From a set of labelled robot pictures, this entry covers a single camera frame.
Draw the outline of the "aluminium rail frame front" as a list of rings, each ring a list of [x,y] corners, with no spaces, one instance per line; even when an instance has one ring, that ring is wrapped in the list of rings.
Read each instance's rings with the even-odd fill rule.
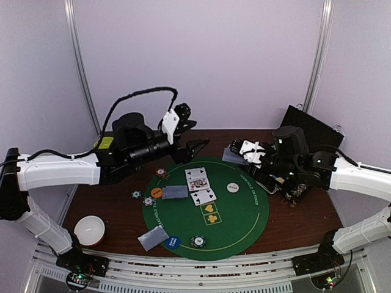
[[[319,292],[314,281],[335,273],[341,283],[331,292],[376,292],[363,249],[345,256],[334,269],[299,276],[292,257],[317,246],[233,256],[219,261],[121,255],[85,250],[108,258],[105,277],[94,277],[86,292]]]

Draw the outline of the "white dealer button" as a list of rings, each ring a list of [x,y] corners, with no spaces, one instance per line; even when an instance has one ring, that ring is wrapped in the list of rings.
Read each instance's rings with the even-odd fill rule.
[[[228,183],[227,190],[230,193],[237,193],[239,191],[239,185],[237,183]]]

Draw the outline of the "left aluminium post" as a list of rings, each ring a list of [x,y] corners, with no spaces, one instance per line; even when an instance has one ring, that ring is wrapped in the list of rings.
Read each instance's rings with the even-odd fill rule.
[[[79,44],[79,37],[78,37],[78,31],[76,26],[76,17],[75,17],[75,11],[74,11],[74,5],[73,1],[71,0],[65,0],[64,1],[64,7],[65,7],[65,16],[68,24],[68,29],[70,32],[70,38],[71,43],[73,47],[73,54],[75,57],[76,62],[76,68],[77,68],[77,74],[78,78],[81,84],[82,88],[82,94],[86,101],[87,110],[89,112],[89,115],[92,120],[95,119],[95,110],[92,102],[92,98],[90,95],[89,85],[87,82],[87,75],[84,68],[84,62],[82,59],[82,52],[81,47]]]

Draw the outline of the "white bowl red outside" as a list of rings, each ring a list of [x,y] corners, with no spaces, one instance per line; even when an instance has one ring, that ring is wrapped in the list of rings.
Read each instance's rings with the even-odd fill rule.
[[[93,247],[102,242],[106,226],[101,218],[95,215],[88,215],[77,222],[73,232],[81,245]]]

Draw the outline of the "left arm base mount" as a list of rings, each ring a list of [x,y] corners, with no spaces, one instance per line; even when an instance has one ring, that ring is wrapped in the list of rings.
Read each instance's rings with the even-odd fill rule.
[[[69,251],[58,254],[52,250],[56,256],[56,265],[68,269],[69,271],[87,277],[105,277],[109,265],[109,259],[103,256],[85,254],[80,248],[71,248]]]

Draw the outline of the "poker chip stack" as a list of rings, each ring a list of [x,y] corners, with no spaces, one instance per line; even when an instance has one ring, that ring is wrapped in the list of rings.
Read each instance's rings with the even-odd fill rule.
[[[206,239],[201,235],[195,235],[191,238],[191,245],[195,248],[202,248],[206,244]]]
[[[165,168],[159,168],[156,171],[156,175],[161,179],[161,180],[168,180],[169,179],[169,174]]]

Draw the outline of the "green tennis ball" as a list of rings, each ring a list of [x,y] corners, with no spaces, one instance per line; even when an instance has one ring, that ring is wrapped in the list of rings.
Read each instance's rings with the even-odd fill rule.
[[[112,143],[114,141],[114,138],[112,136],[103,137],[102,141],[99,143],[99,140],[97,140],[94,145],[94,150],[108,150],[110,149]]]

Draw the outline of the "blue small blind button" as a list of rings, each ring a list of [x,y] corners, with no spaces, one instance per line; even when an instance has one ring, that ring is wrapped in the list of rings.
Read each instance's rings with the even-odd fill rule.
[[[168,249],[174,250],[174,249],[177,249],[180,245],[181,245],[181,240],[177,236],[170,236],[166,240],[166,247]]]

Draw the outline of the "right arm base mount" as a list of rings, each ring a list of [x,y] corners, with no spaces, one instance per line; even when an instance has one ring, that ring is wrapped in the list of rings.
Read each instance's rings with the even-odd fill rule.
[[[345,263],[343,255],[333,252],[316,252],[292,259],[293,268],[297,276],[317,273],[334,268]]]

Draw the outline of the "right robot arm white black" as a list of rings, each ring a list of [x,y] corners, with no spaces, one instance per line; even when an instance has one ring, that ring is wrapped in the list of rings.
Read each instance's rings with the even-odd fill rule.
[[[338,195],[346,195],[344,202],[352,203],[358,196],[357,209],[368,205],[362,216],[332,232],[329,245],[314,254],[317,269],[328,268],[337,253],[354,248],[390,251],[390,153],[376,147],[374,154],[355,161],[336,147],[321,145],[309,152],[285,139],[272,144],[234,140],[228,147],[247,162],[245,171],[253,179],[273,181],[289,195],[302,184],[329,191],[334,201]]]

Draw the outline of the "poker chip stack front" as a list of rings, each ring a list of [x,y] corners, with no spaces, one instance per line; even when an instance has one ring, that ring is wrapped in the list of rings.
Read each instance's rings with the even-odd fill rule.
[[[191,245],[195,248],[202,248],[206,244],[206,239],[201,235],[195,235],[191,238]]]

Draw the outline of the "playing card deck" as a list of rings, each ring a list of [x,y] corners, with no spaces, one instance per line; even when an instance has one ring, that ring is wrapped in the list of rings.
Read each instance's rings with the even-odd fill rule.
[[[241,156],[233,153],[229,148],[224,148],[222,161],[230,162],[237,165],[249,165],[248,161],[243,159]]]

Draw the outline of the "teal chip off mat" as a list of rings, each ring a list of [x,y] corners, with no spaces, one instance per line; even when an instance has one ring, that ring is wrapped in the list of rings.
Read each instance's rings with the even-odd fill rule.
[[[134,190],[131,193],[131,198],[140,199],[142,197],[142,192],[140,190]]]

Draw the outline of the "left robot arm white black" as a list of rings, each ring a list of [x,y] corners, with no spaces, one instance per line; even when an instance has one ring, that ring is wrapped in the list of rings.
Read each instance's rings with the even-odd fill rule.
[[[56,224],[29,196],[29,190],[71,184],[117,184],[144,164],[166,156],[177,164],[186,164],[209,143],[209,139],[197,139],[182,146],[180,136],[191,128],[192,123],[175,128],[165,126],[161,132],[154,132],[143,123],[115,126],[109,148],[93,150],[82,158],[50,155],[31,159],[11,148],[1,170],[1,219],[23,225],[58,255],[64,255],[64,261],[73,270],[82,271],[88,259],[81,253],[77,238]]]

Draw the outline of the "aluminium post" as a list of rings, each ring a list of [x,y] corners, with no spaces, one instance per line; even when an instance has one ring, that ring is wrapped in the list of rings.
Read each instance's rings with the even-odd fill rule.
[[[77,68],[77,74],[78,78],[81,84],[82,88],[82,94],[86,101],[87,110],[89,112],[89,115],[92,120],[95,119],[95,110],[92,102],[92,98],[90,95],[89,85],[87,82],[87,75],[84,68],[84,62],[82,59],[82,52],[81,47],[79,44],[79,37],[78,37],[78,31],[76,26],[76,17],[75,17],[75,11],[74,11],[74,5],[73,1],[71,0],[65,0],[64,1],[64,7],[65,7],[65,16],[68,24],[68,29],[70,32],[70,38],[71,43],[73,47],[73,54],[75,57],[76,62],[76,68]]]
[[[318,32],[318,42],[315,50],[315,57],[312,66],[312,72],[305,95],[302,110],[311,114],[315,105],[315,100],[320,84],[321,69],[326,59],[327,48],[329,44],[330,31],[332,26],[332,11],[334,8],[333,0],[324,0],[321,13],[320,29]]]

